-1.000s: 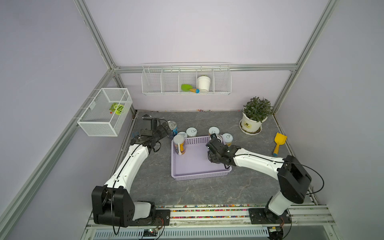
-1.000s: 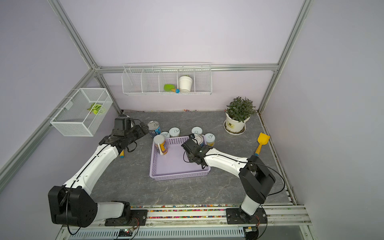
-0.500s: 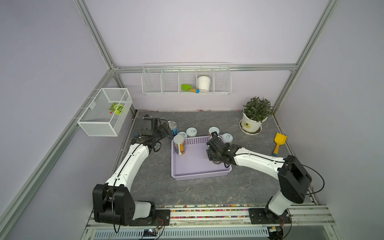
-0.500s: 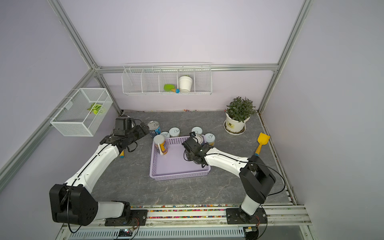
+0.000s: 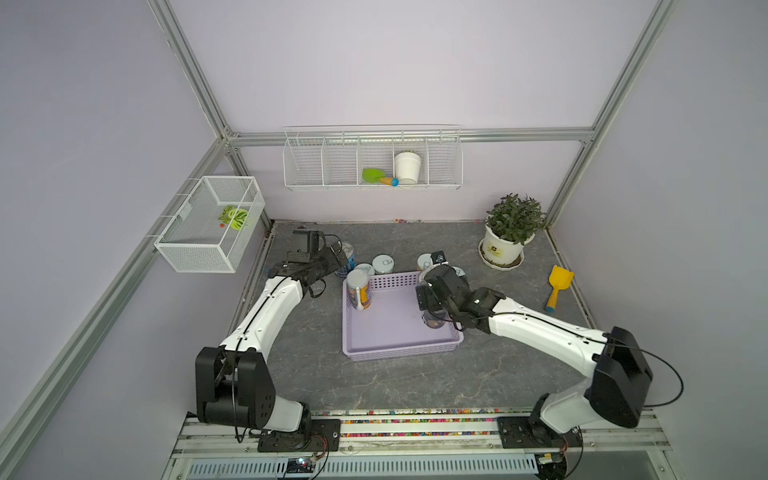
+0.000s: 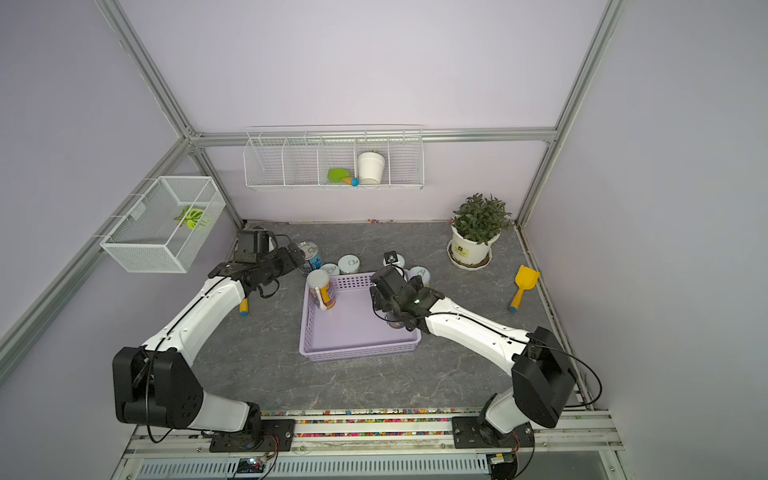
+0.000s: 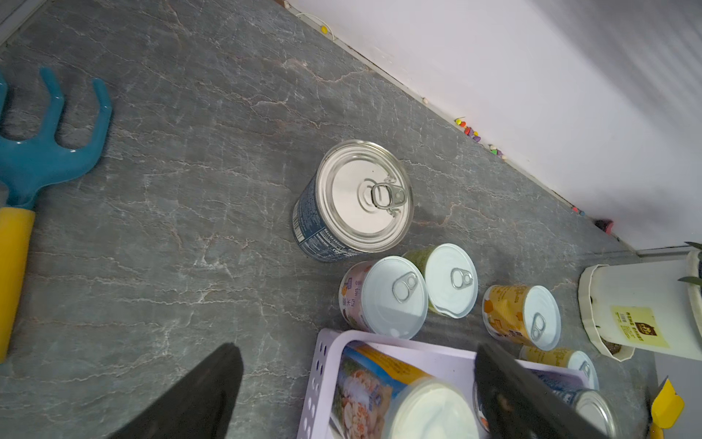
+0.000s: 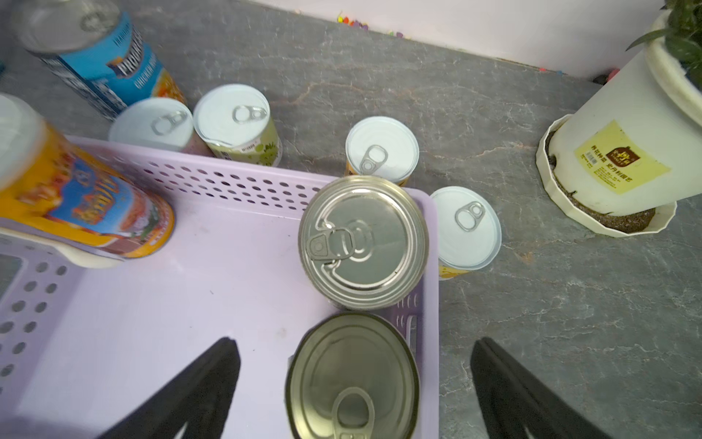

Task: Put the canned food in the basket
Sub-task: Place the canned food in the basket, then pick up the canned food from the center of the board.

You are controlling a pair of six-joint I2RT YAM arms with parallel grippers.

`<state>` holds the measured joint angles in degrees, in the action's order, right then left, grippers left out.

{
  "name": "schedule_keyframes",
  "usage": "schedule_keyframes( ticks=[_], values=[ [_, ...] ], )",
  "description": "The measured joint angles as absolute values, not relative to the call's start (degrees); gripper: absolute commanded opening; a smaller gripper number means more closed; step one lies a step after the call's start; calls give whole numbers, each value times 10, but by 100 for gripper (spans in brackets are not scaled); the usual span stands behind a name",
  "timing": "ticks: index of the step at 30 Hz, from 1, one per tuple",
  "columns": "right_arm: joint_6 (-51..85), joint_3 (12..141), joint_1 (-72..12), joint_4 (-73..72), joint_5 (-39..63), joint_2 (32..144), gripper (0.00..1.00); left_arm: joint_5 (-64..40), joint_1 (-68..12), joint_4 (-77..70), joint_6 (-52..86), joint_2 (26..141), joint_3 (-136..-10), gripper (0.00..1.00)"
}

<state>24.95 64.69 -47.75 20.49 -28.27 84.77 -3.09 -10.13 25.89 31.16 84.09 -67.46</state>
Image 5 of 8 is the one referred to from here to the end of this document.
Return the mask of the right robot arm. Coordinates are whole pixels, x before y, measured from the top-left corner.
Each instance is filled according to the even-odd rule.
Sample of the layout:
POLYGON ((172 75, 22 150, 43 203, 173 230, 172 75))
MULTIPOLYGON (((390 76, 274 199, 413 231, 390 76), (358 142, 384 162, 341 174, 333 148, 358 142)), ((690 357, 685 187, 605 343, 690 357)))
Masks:
POLYGON ((599 420, 635 428, 649 408, 651 352, 619 327, 579 327, 523 306, 487 287, 472 289, 448 264, 424 271, 416 287, 420 310, 457 330, 477 329, 543 352, 577 370, 580 383, 543 394, 529 418, 532 432, 565 434, 599 420))

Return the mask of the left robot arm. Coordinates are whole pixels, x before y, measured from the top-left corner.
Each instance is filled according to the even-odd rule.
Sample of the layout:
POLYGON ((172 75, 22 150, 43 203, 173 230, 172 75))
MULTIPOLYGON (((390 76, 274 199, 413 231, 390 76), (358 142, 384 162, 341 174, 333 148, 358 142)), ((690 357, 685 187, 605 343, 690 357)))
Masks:
POLYGON ((267 360, 290 313, 311 287, 348 264, 338 240, 273 267, 264 289, 234 331, 195 359, 196 415, 203 423, 307 436, 304 404, 276 393, 267 360))

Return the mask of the dark navy tomato can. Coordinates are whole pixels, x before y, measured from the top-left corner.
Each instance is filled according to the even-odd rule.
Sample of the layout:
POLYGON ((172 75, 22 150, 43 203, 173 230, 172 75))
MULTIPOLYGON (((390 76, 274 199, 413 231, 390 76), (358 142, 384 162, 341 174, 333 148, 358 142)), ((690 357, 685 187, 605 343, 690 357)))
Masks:
POLYGON ((422 315, 424 324, 431 329, 440 329, 446 323, 446 313, 443 310, 425 310, 422 315))

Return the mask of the blue Progresso soup can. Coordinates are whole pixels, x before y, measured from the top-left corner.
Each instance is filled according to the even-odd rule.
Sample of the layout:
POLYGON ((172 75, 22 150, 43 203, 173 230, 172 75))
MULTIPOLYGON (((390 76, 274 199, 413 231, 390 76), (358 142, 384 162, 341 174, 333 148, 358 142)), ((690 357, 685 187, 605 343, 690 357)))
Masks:
POLYGON ((351 272, 356 267, 356 261, 355 261, 354 248, 350 243, 343 242, 342 251, 347 259, 347 262, 345 265, 341 266, 337 270, 336 275, 338 277, 345 278, 348 275, 348 273, 351 272))

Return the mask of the tall yellow orange can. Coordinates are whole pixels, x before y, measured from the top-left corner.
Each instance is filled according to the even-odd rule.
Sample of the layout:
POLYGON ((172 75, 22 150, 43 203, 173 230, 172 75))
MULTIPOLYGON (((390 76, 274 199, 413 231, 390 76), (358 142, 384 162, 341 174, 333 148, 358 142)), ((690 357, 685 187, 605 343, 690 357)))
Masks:
POLYGON ((354 269, 347 274, 346 285, 350 304, 358 311, 370 306, 369 275, 362 269, 354 269))

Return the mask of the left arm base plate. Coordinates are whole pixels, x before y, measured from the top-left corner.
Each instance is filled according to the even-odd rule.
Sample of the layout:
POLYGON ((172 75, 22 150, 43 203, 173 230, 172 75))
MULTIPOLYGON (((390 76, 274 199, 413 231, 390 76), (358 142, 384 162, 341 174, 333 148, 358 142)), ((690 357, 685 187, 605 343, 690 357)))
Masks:
POLYGON ((340 420, 311 419, 295 432, 261 433, 257 450, 260 453, 336 452, 340 439, 340 420))

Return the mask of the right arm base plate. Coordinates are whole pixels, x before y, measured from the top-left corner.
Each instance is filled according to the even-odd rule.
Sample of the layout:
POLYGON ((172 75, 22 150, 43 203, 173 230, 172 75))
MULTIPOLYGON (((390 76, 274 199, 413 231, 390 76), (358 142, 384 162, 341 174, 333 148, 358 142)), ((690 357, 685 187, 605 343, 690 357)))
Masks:
POLYGON ((581 434, 572 429, 557 433, 541 421, 529 417, 505 416, 497 419, 497 427, 504 449, 548 449, 565 451, 570 447, 581 447, 581 434))

